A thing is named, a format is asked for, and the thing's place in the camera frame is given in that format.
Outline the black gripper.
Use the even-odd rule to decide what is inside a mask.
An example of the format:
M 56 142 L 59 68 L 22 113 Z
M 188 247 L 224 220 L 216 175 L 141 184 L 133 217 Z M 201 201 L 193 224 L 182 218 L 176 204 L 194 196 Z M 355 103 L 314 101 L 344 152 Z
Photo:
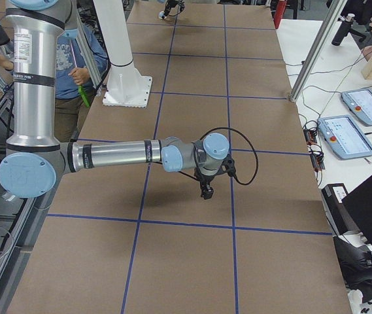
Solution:
M 176 5 L 177 5 L 176 0 L 167 0 L 167 2 L 166 2 L 166 7 L 168 9 L 172 9 L 172 8 L 176 7 Z
M 206 198 L 207 200 L 211 199 L 214 190 L 211 188 L 210 184 L 211 181 L 217 176 L 221 175 L 222 170 L 219 168 L 214 174 L 212 175 L 206 175 L 203 174 L 201 169 L 199 167 L 196 167 L 195 169 L 195 177 L 199 181 L 200 189 L 201 189 L 201 197 Z

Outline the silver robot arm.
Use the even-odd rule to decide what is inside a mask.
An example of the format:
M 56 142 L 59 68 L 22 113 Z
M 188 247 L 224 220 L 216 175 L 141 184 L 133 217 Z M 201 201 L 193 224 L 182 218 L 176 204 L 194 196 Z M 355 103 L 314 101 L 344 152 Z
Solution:
M 201 195 L 211 198 L 211 181 L 234 176 L 228 139 L 215 131 L 193 143 L 176 137 L 104 145 L 70 142 L 78 123 L 78 96 L 57 98 L 60 37 L 83 32 L 74 1 L 7 1 L 14 27 L 14 131 L 0 163 L 0 184 L 19 198 L 36 198 L 57 187 L 61 177 L 81 169 L 160 163 L 168 172 L 192 169 Z

